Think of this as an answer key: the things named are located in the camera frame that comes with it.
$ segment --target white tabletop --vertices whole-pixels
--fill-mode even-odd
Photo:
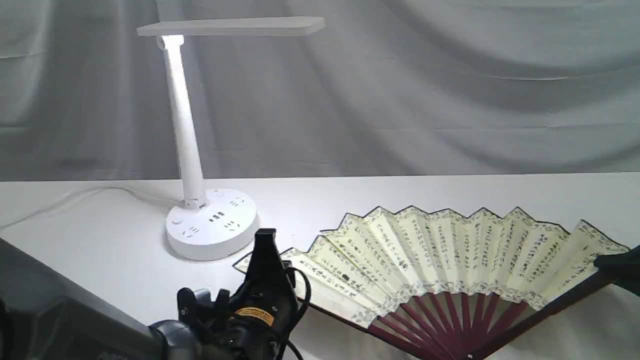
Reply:
[[[0,224],[46,206],[69,190],[105,184],[144,188],[180,198],[179,181],[0,183]],[[484,206],[499,215],[515,206],[538,220],[573,229],[583,218],[612,239],[640,245],[640,173],[529,176],[421,176],[209,180],[251,196],[261,226],[277,228],[282,250],[306,249],[318,230],[336,227],[345,212],[416,205],[471,214]],[[196,263],[168,251],[166,210],[106,190],[0,233],[87,290],[139,321],[175,318],[182,287],[235,291],[243,276],[228,259]],[[640,355],[640,298],[610,286],[545,320],[497,359],[632,359]],[[305,359],[399,359],[392,347],[311,311],[292,340]]]

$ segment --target gray curtain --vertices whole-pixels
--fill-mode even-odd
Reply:
[[[0,179],[177,177],[161,20],[321,15],[183,47],[206,177],[640,170],[640,2],[4,0]]]

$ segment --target desk lamp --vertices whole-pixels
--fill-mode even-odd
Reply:
[[[181,256],[207,261],[227,257],[245,247],[259,227],[251,198],[231,189],[205,188],[180,46],[185,35],[304,36],[324,27],[322,17],[262,17],[163,21],[138,28],[138,35],[156,37],[164,65],[178,150],[184,203],[167,216],[169,244]]]

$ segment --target warning label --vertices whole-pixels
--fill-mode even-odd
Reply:
[[[257,307],[244,307],[236,311],[236,314],[260,319],[263,322],[266,322],[269,326],[273,325],[273,316],[265,310],[259,309]]]

